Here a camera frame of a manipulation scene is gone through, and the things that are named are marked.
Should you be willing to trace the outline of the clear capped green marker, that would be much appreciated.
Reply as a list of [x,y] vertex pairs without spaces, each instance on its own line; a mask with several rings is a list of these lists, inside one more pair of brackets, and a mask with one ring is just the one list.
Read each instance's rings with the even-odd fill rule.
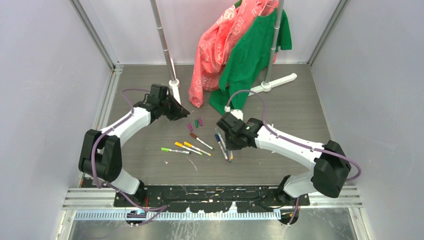
[[223,149],[224,149],[224,150],[226,150],[226,149],[227,149],[227,147],[226,147],[226,144],[225,144],[225,142],[224,142],[224,138],[223,138],[223,137],[222,137],[222,135],[221,135],[220,130],[218,129],[218,127],[216,127],[214,130],[215,130],[215,133],[218,135],[218,138],[219,138],[219,140],[220,140],[220,142],[221,142],[221,144],[222,144],[222,146],[223,146]]

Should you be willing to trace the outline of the blue capped marker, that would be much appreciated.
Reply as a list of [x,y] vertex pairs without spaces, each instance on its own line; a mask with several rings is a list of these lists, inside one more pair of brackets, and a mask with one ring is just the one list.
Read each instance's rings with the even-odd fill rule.
[[214,136],[215,136],[215,138],[216,138],[216,140],[217,140],[217,143],[218,143],[218,145],[219,145],[219,147],[220,147],[220,150],[221,150],[221,151],[222,151],[222,153],[223,153],[224,159],[228,162],[228,161],[229,161],[229,157],[228,157],[228,155],[227,155],[227,152],[226,152],[226,150],[225,150],[225,148],[224,148],[224,146],[223,146],[223,144],[222,144],[222,141],[221,141],[221,139],[220,139],[219,135],[218,135],[218,134],[215,134]]

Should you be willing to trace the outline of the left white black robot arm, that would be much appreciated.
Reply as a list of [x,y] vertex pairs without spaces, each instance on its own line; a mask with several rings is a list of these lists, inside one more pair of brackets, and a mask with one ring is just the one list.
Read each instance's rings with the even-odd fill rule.
[[122,118],[101,130],[90,129],[85,133],[79,171],[92,176],[97,187],[103,180],[126,193],[126,200],[133,206],[141,206],[146,200],[144,183],[124,170],[122,146],[162,116],[177,121],[189,114],[166,85],[152,84],[143,100],[131,104],[130,111]]

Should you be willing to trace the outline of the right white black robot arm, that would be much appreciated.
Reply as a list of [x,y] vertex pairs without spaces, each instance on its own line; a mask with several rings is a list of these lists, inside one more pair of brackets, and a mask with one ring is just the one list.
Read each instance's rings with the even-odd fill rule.
[[308,169],[298,175],[287,175],[276,190],[283,205],[291,205],[298,197],[318,192],[329,198],[338,198],[352,169],[341,146],[335,141],[326,144],[307,141],[284,133],[263,122],[248,121],[225,113],[216,123],[224,132],[229,150],[252,147],[275,152]]

